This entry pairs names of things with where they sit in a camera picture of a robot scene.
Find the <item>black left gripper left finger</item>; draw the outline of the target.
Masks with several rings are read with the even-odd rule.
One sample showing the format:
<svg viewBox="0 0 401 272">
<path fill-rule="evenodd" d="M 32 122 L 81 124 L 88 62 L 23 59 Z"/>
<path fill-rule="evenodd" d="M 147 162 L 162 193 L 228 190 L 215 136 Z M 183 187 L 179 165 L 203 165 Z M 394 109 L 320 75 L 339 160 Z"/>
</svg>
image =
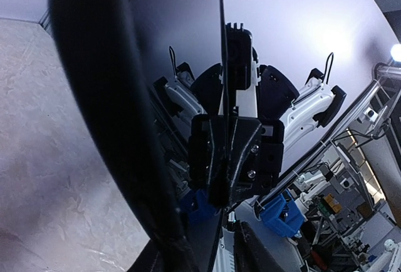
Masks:
<svg viewBox="0 0 401 272">
<path fill-rule="evenodd" d="M 174 244 L 174 240 L 171 239 L 166 241 L 150 239 L 131 265 L 130 272 L 175 271 L 172 260 L 175 251 Z"/>
</svg>

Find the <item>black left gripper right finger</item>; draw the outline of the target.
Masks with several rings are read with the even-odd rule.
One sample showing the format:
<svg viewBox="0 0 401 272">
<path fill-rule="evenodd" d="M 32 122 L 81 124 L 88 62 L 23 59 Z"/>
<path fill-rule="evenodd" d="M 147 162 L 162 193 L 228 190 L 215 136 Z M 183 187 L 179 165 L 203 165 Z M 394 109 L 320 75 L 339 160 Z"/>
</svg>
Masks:
<svg viewBox="0 0 401 272">
<path fill-rule="evenodd" d="M 300 271 L 301 260 L 293 242 L 272 231 L 236 221 L 234 231 L 236 271 Z"/>
</svg>

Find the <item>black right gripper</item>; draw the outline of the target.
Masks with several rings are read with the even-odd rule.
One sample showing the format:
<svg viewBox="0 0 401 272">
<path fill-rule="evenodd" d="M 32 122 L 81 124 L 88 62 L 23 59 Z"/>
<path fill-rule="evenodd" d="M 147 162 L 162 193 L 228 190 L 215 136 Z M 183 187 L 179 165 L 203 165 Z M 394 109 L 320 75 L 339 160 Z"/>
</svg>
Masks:
<svg viewBox="0 0 401 272">
<path fill-rule="evenodd" d="M 230 203 L 266 195 L 278 183 L 284 153 L 280 120 L 238 118 L 230 157 Z"/>
</svg>

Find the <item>small silver-edged phone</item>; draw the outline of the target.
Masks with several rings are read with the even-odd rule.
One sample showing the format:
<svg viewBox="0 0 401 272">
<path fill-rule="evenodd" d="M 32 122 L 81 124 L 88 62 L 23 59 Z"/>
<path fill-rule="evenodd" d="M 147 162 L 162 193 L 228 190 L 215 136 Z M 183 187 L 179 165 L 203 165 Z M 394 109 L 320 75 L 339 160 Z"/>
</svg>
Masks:
<svg viewBox="0 0 401 272">
<path fill-rule="evenodd" d="M 203 190 L 190 188 L 188 165 L 188 141 L 174 122 L 183 118 L 185 127 L 190 127 L 190 118 L 184 109 L 170 100 L 167 86 L 188 89 L 195 77 L 188 63 L 176 62 L 172 47 L 169 62 L 155 70 L 145 71 L 146 76 L 157 73 L 157 79 L 147 83 L 147 90 L 154 113 L 154 128 L 160 140 L 160 148 L 169 179 L 179 205 L 179 214 L 198 271 L 216 271 L 219 256 L 223 211 L 208 204 Z"/>
</svg>

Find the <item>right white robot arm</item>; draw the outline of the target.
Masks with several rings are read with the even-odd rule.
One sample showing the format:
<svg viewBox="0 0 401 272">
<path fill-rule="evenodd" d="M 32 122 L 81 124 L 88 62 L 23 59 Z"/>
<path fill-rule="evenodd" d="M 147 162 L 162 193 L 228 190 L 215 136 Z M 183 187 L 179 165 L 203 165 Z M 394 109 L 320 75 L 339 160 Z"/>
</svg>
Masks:
<svg viewBox="0 0 401 272">
<path fill-rule="evenodd" d="M 241 116 L 279 125 L 278 138 L 282 142 L 273 148 L 278 155 L 270 152 L 259 160 L 258 171 L 266 174 L 266 181 L 260 182 L 262 196 L 278 185 L 286 152 L 306 134 L 327 126 L 341 108 L 346 93 L 338 86 L 328 86 L 324 74 L 316 68 L 300 90 L 273 66 L 261 65 L 257 73 L 251 77 L 247 90 L 236 91 L 234 101 Z"/>
</svg>

